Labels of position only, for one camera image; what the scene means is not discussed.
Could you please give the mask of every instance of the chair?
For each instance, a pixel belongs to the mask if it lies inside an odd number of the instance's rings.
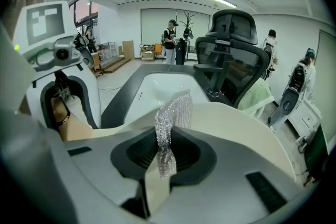
[[[100,65],[99,54],[98,54],[97,52],[95,52],[95,53],[93,53],[93,54],[91,54],[91,55],[92,55],[92,57],[93,57],[93,66],[90,67],[92,73],[93,73],[95,76],[99,75],[100,72],[101,72],[102,75],[104,75],[104,71],[103,71],[103,69],[102,69],[102,67],[101,67],[101,65]]]
[[[231,9],[216,12],[210,31],[196,40],[194,69],[210,79],[210,93],[221,92],[235,108],[267,68],[268,56],[256,44],[252,16]]]
[[[156,58],[156,56],[158,54],[161,54],[161,52],[162,52],[162,45],[160,43],[156,43],[154,47],[154,55],[155,55],[154,57]]]

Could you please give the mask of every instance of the white sink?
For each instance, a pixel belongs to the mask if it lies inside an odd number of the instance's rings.
[[[144,77],[126,114],[125,123],[130,123],[153,109],[169,102],[172,95],[190,90],[194,104],[207,103],[209,99],[194,77],[187,74],[153,73]]]

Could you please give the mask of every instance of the backpack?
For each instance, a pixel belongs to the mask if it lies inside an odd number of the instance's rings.
[[[161,35],[161,45],[163,45],[164,46],[164,37],[163,37],[163,34]]]
[[[84,42],[85,42],[85,45],[87,46],[88,43],[90,43],[90,41],[88,40],[88,38],[86,36],[82,36]]]
[[[266,69],[269,69],[273,66],[273,46],[270,43],[266,43],[266,46],[264,47],[264,52],[268,56],[268,65]]]
[[[289,87],[296,89],[298,92],[305,87],[307,68],[305,65],[299,63],[292,73],[292,76],[289,81]]]

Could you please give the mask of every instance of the white floor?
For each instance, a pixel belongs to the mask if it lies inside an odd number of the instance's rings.
[[[108,104],[111,102],[114,96],[118,93],[120,88],[126,83],[129,77],[137,70],[137,68],[140,65],[142,64],[150,65],[153,63],[162,64],[164,63],[164,61],[162,60],[156,60],[156,61],[132,60],[112,74],[104,74],[102,76],[99,76],[97,78],[97,81],[98,81],[99,95],[100,95],[100,102],[101,102],[101,113],[103,113],[103,111],[106,109]],[[187,61],[185,65],[192,66],[195,63],[197,62]],[[70,99],[67,102],[67,105],[73,114],[75,114],[80,120],[82,120],[83,122],[87,124],[86,117],[82,111],[79,98],[74,97],[74,99]],[[276,107],[273,104],[267,105],[259,120],[266,124],[268,117],[273,113],[275,108]],[[294,133],[289,127],[288,123],[284,124],[282,129],[275,133],[275,136],[281,142],[289,158],[292,161],[294,171],[297,175],[298,185],[303,186],[303,182],[305,182],[306,176],[307,176],[307,173],[304,173],[307,169],[306,164],[305,164],[305,159],[303,157],[303,154],[300,154],[298,152],[298,144],[296,143]]]

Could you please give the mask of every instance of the chair headrest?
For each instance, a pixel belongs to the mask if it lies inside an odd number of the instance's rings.
[[[256,24],[253,17],[241,10],[224,9],[212,17],[212,25],[205,35],[220,40],[235,39],[251,45],[258,44]]]

